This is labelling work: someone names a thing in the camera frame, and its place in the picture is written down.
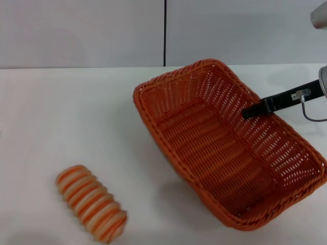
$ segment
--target gray wall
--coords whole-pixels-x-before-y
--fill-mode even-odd
[[[323,0],[167,0],[167,65],[327,61]],[[164,0],[0,0],[0,68],[162,66]]]
[[[167,65],[327,62],[327,31],[310,13],[324,0],[168,0]]]
[[[162,0],[0,0],[0,67],[162,66]]]

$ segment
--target white tabletop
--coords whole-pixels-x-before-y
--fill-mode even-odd
[[[232,70],[261,97],[316,80],[324,64]],[[134,88],[173,67],[0,70],[0,244],[87,245],[91,236],[55,186],[86,165],[129,213],[114,244],[326,244],[327,186],[261,229],[224,227],[174,172],[133,104]],[[327,100],[306,103],[326,118]],[[278,112],[327,157],[327,122],[300,106]]]

